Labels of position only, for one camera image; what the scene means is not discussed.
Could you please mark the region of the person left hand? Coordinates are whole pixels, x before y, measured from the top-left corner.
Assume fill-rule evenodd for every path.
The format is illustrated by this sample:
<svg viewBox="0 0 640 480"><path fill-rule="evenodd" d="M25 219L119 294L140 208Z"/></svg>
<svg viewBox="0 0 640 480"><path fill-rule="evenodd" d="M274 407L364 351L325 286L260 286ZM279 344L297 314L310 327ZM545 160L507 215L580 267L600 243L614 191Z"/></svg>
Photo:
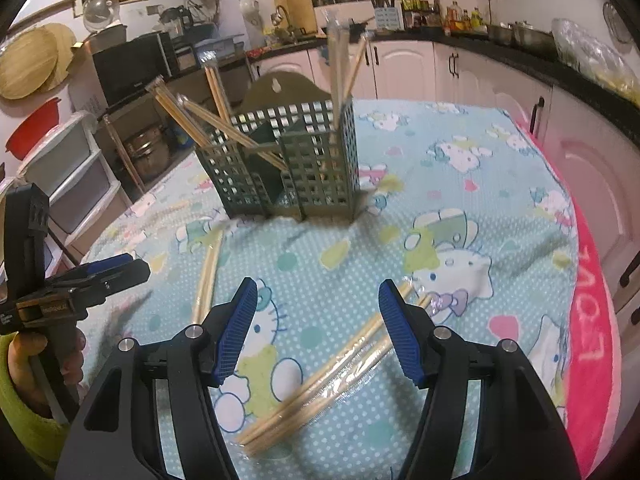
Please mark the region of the person left hand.
<svg viewBox="0 0 640 480"><path fill-rule="evenodd" d="M37 385L36 378L29 364L29 359L38 356L47 347L47 338L37 333L18 333L13 337L8 350L8 370L14 389L23 402L36 414L51 418L51 409L46 395ZM61 368L66 386L77 387L84 372L85 334L76 330L75 349L67 356Z"/></svg>

